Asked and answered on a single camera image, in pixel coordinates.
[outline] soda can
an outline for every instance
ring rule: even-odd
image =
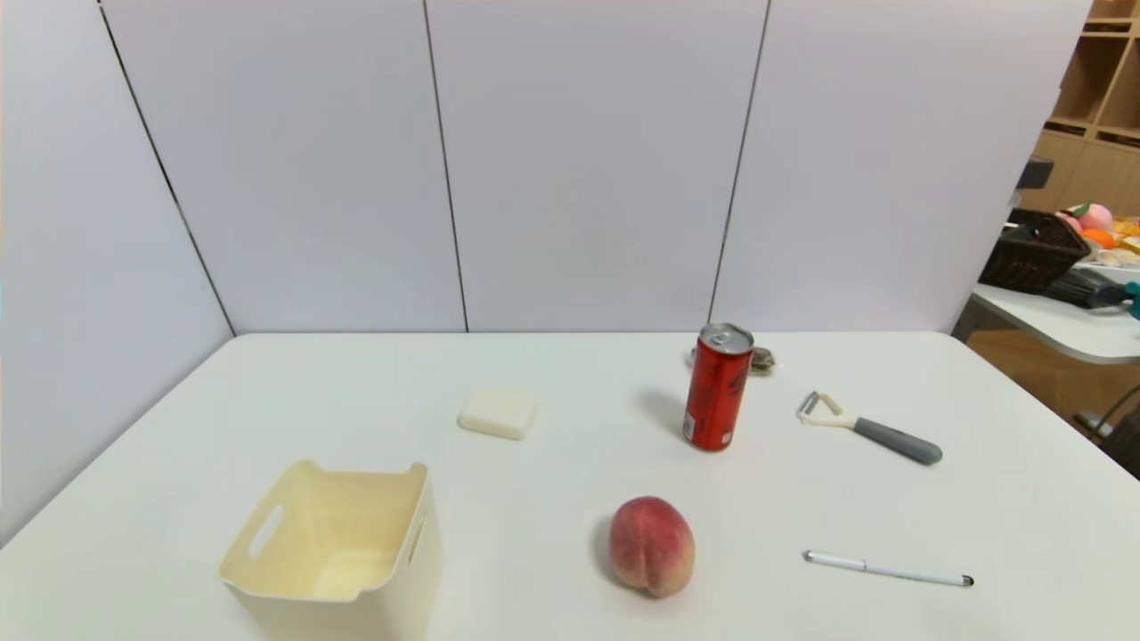
[[[719,452],[732,443],[754,343],[752,334],[728,323],[709,323],[701,330],[685,404],[689,443],[708,452]]]

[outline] peeler handle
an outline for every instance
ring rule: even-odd
[[[922,463],[933,465],[942,461],[942,448],[937,445],[922,440],[917,436],[901,432],[894,428],[888,428],[882,423],[858,419],[853,428],[855,433],[862,435],[879,445],[894,449],[895,452]]]

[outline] pen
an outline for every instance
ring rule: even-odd
[[[844,559],[841,557],[823,554],[820,552],[813,552],[811,550],[804,551],[804,560],[809,563],[820,563],[823,566],[847,568],[849,570],[881,574],[887,576],[897,576],[899,578],[910,578],[912,581],[926,581],[928,583],[960,585],[962,587],[969,587],[974,585],[974,577],[966,574],[927,574],[927,573],[917,573],[911,570],[901,570],[897,568],[888,568],[886,566],[880,566],[877,563],[869,563],[863,559]]]

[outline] can lid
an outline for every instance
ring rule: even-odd
[[[701,328],[701,342],[720,354],[752,351],[752,334],[730,323],[709,323]]]

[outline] cream plastic bin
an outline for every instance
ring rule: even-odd
[[[299,461],[218,570],[272,641],[421,641],[443,569],[427,468]]]

